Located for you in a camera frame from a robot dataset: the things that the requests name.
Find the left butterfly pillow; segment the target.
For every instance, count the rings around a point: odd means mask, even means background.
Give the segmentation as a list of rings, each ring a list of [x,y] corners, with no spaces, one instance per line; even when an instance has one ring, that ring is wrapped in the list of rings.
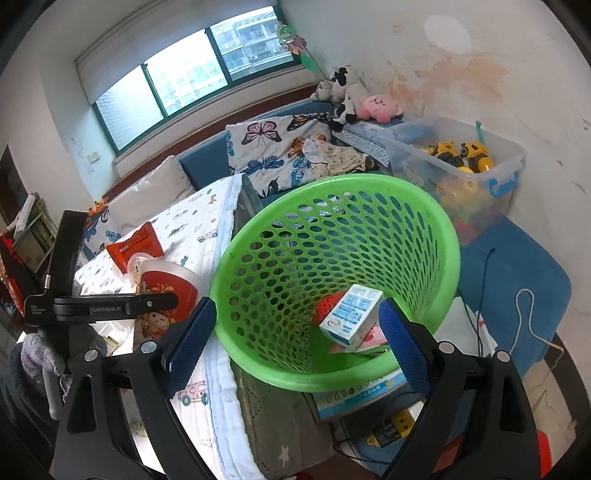
[[[87,218],[83,233],[82,253],[87,260],[99,255],[108,245],[121,238],[108,208]]]

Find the green plastic waste basket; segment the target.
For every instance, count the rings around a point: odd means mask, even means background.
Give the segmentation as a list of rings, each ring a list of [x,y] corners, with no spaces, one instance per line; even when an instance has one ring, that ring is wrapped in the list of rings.
[[[459,276],[452,221],[424,190],[380,174],[315,181],[271,202],[231,240],[211,286],[215,333],[229,357],[266,384],[347,389],[398,363],[391,352],[329,354],[329,338],[312,323],[318,301],[360,284],[435,331]]]

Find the striped grey cloth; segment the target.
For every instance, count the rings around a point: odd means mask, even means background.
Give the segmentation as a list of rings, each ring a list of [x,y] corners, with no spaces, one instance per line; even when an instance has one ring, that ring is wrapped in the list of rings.
[[[332,133],[335,143],[348,145],[376,160],[382,167],[390,166],[389,154],[382,141],[382,132],[388,132],[401,123],[400,119],[380,124],[375,121],[348,123],[339,132]]]

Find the clear plastic toy bin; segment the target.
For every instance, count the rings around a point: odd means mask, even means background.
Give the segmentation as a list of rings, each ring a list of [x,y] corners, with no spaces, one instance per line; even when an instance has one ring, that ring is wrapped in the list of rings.
[[[526,150],[499,135],[448,117],[426,117],[382,132],[394,176],[432,195],[450,217],[459,241],[468,245],[508,212],[526,165]],[[465,173],[427,153],[440,141],[481,142],[495,167],[485,173]]]

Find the butterfly pillow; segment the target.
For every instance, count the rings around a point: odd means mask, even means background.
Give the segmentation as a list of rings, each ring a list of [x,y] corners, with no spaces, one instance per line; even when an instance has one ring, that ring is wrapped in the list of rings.
[[[230,172],[245,174],[266,198],[315,181],[304,142],[329,141],[331,129],[325,113],[295,114],[231,124],[224,135]]]
[[[108,208],[87,218],[83,233],[82,253],[87,260],[99,255],[108,245],[121,238]]]

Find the beige cushion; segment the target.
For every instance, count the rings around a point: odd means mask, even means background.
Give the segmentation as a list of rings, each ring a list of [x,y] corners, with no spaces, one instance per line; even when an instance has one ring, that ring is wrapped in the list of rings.
[[[110,218],[121,235],[195,193],[174,155],[108,203]]]

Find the patterned white tablecloth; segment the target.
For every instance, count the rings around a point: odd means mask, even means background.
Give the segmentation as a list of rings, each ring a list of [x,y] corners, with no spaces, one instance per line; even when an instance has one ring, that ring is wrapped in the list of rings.
[[[132,260],[121,273],[107,252],[75,274],[84,295],[172,291],[179,304],[172,313],[149,313],[128,324],[117,354],[158,341],[175,320],[207,296],[221,256],[235,232],[262,204],[245,175],[222,178],[150,217],[163,256]],[[218,479],[259,479],[238,401],[228,353],[214,335],[186,381],[170,400],[197,452]]]

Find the red mesh net bag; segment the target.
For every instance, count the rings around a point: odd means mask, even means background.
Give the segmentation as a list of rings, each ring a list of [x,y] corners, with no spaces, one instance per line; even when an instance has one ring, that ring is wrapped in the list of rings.
[[[331,313],[332,309],[337,306],[344,295],[345,293],[339,292],[322,297],[322,299],[318,301],[317,306],[315,306],[314,316],[312,317],[312,321],[315,325],[319,325],[325,320],[325,317]]]

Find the colourful pinwheel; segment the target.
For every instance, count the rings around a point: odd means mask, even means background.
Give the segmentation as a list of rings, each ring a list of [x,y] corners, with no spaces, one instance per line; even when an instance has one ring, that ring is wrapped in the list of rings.
[[[291,55],[300,59],[301,65],[311,72],[320,74],[325,80],[328,79],[328,76],[325,75],[318,62],[315,61],[311,52],[308,51],[308,42],[297,34],[293,26],[284,24],[283,22],[277,23],[276,37],[284,50],[287,50]]]

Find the window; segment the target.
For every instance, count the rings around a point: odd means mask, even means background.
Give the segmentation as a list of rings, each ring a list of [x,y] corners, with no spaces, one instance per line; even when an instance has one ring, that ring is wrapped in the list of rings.
[[[297,65],[276,1],[152,1],[76,61],[115,155],[218,93]]]

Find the pink plush toy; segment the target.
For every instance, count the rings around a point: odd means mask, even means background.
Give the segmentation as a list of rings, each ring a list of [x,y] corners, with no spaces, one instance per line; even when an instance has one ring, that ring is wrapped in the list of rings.
[[[402,119],[404,116],[402,106],[387,95],[378,94],[363,97],[361,102],[358,117],[362,120],[375,120],[380,124],[386,124],[394,119]]]

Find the black white cow plush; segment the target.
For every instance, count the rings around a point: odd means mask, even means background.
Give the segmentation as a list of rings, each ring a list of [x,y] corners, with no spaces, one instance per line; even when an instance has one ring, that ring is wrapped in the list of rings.
[[[329,127],[334,132],[342,132],[342,129],[358,120],[356,107],[349,94],[359,76],[351,65],[339,66],[332,73],[332,77],[322,80],[311,94],[311,100],[328,102],[332,105],[332,118],[329,119]]]

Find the beige crumpled clothes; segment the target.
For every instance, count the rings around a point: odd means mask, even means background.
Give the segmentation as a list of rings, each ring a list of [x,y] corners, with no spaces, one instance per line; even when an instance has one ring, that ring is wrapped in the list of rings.
[[[303,153],[316,180],[366,172],[376,167],[376,161],[371,156],[353,147],[337,146],[320,138],[305,140]]]

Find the white blue milk carton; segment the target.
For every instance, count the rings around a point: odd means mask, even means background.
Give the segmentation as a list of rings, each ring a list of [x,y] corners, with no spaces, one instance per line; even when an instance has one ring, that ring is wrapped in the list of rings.
[[[320,330],[335,344],[356,349],[376,324],[379,325],[381,290],[353,284],[320,324]]]

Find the red printed plastic cup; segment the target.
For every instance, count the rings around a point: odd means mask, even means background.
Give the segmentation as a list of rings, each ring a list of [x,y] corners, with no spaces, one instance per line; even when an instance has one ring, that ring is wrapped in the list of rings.
[[[204,281],[188,268],[165,260],[145,260],[139,266],[137,291],[147,296],[147,306],[134,323],[133,348],[158,342],[168,328],[185,320],[207,294]]]

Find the blue sofa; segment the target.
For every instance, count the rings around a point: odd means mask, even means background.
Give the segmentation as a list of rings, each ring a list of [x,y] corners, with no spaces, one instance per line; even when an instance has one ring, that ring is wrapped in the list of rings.
[[[182,152],[193,187],[238,179],[259,210],[231,240],[214,272],[216,334],[250,374],[288,390],[317,392],[366,382],[398,366],[399,354],[332,355],[335,340],[311,324],[322,297],[355,284],[378,289],[413,322],[437,332],[457,293],[526,373],[545,353],[571,293],[568,276],[529,235],[502,220],[461,247],[444,209],[403,179],[377,173],[291,183],[311,171],[290,154],[297,137],[329,132],[332,107],[307,100],[287,114],[252,119],[235,139]]]

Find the metal shelf rack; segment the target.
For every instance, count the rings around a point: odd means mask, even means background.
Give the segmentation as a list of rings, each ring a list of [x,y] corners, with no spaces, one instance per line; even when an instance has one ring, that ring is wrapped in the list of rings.
[[[29,194],[15,219],[1,230],[13,250],[37,277],[45,275],[54,249],[57,227],[37,193]]]

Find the yellow toy truck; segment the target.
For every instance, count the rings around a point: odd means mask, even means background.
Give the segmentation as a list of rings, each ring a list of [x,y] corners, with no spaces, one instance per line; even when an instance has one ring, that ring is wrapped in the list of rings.
[[[465,173],[485,173],[495,167],[487,147],[478,141],[463,143],[460,148],[454,142],[440,141],[429,146],[427,153]]]

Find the orange toy on sofa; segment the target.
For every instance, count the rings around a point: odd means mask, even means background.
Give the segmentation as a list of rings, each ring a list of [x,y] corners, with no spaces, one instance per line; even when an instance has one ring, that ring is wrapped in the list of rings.
[[[94,205],[87,210],[87,215],[89,217],[100,216],[107,209],[108,209],[108,200],[107,199],[101,199],[100,201],[95,201],[94,202]]]

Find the right butterfly pillow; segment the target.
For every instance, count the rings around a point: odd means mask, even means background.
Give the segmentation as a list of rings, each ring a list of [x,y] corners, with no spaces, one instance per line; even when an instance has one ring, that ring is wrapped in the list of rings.
[[[231,124],[224,135],[230,172],[245,174],[266,198],[315,181],[304,142],[329,141],[331,129],[325,113],[295,114]]]

